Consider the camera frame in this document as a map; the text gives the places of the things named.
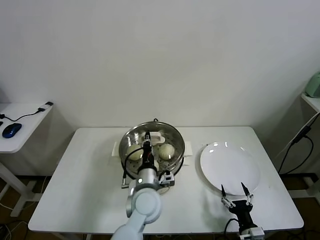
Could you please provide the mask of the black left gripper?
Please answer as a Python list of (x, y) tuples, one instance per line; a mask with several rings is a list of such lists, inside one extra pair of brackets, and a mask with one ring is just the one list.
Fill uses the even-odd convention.
[(155, 160), (152, 154), (152, 142), (150, 132), (146, 132), (144, 136), (145, 142), (143, 143), (143, 154), (142, 154), (142, 164), (141, 170), (143, 169), (153, 169), (155, 170)]

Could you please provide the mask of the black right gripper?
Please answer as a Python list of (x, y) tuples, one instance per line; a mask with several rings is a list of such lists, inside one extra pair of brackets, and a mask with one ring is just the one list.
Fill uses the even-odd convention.
[(256, 228), (257, 225), (254, 224), (250, 214), (251, 210), (253, 209), (252, 200), (254, 195), (250, 193), (249, 189), (243, 182), (241, 182), (241, 186), (246, 199), (230, 201), (227, 198), (227, 194), (223, 185), (221, 185), (221, 202), (226, 208), (230, 208), (230, 212), (232, 214), (236, 215), (239, 229)]

